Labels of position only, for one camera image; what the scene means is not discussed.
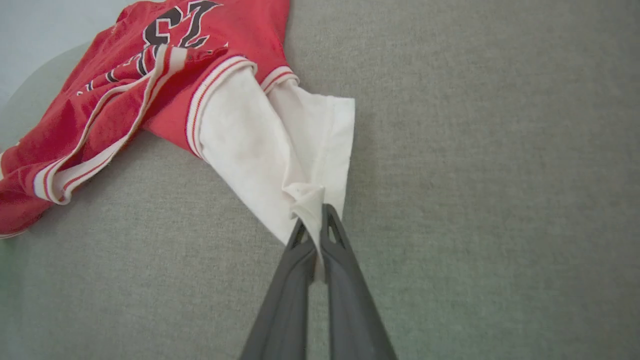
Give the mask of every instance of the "white floor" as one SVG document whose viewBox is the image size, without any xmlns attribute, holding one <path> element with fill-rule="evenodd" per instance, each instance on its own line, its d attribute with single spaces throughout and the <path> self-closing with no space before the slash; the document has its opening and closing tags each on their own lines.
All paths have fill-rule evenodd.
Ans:
<svg viewBox="0 0 640 360">
<path fill-rule="evenodd" d="M 56 55 L 108 28 L 134 0 L 5 0 L 0 12 L 0 108 Z"/>
</svg>

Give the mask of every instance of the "white fabric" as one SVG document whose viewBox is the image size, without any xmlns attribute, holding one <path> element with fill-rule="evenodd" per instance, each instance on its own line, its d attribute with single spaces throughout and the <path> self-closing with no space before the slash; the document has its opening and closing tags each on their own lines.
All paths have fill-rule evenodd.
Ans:
<svg viewBox="0 0 640 360">
<path fill-rule="evenodd" d="M 342 214 L 354 121 L 353 99 L 312 95 L 293 79 L 266 95 L 244 68 L 206 100 L 199 139 L 205 160 L 280 241 L 297 216 L 318 246 L 322 203 Z"/>
</svg>

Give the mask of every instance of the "garment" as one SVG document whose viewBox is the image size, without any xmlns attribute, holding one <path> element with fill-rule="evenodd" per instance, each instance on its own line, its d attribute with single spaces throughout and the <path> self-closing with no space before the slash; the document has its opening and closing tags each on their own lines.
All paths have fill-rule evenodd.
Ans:
<svg viewBox="0 0 640 360">
<path fill-rule="evenodd" d="M 142 1 L 99 33 L 40 123 L 0 154 L 0 238 L 25 231 L 139 128 L 208 162 L 282 242 L 339 212 L 354 101 L 298 87 L 288 0 Z"/>
</svg>

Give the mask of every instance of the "white cloth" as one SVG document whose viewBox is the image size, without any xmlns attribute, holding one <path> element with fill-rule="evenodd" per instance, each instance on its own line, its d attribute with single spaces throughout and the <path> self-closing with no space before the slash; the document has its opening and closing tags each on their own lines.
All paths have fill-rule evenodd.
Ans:
<svg viewBox="0 0 640 360">
<path fill-rule="evenodd" d="M 248 67 L 206 100 L 203 156 L 283 243 L 300 217 L 316 246 L 322 204 L 342 215 L 355 101 L 309 94 L 293 79 L 265 94 Z"/>
</svg>

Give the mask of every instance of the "number 3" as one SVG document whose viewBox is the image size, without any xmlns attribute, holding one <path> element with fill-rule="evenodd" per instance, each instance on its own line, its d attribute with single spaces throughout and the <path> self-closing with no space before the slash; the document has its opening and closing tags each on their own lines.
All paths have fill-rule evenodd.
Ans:
<svg viewBox="0 0 640 360">
<path fill-rule="evenodd" d="M 145 39 L 147 45 L 169 44 L 169 41 L 171 40 L 171 33 L 160 34 L 158 32 L 158 24 L 160 22 L 167 22 L 169 24 L 169 30 L 171 30 L 178 26 L 178 24 L 183 20 L 186 20 L 191 16 L 189 31 L 187 32 L 187 35 L 182 37 L 178 46 L 200 47 L 209 39 L 209 35 L 196 38 L 200 34 L 200 20 L 202 20 L 202 16 L 205 13 L 219 5 L 220 4 L 208 0 L 189 3 L 189 11 L 186 17 L 182 13 L 182 10 L 176 6 L 175 8 L 172 8 L 166 13 L 160 15 L 154 22 L 149 24 L 149 26 L 144 30 L 142 37 Z"/>
</svg>

